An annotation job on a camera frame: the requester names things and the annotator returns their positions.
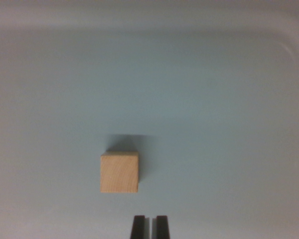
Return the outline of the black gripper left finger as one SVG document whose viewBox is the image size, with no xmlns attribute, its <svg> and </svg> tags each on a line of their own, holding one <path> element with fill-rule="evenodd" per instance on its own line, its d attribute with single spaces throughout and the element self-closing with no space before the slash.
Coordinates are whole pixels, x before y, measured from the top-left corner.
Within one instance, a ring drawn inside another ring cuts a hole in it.
<svg viewBox="0 0 299 239">
<path fill-rule="evenodd" d="M 150 219 L 145 215 L 134 216 L 130 239 L 150 239 Z"/>
</svg>

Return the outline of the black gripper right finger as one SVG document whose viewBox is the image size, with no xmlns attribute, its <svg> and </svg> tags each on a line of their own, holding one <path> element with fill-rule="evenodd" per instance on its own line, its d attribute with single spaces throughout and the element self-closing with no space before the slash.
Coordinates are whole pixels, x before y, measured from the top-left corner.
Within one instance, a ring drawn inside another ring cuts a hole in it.
<svg viewBox="0 0 299 239">
<path fill-rule="evenodd" d="M 152 219 L 152 239 L 170 239 L 169 224 L 167 216 L 156 216 Z"/>
</svg>

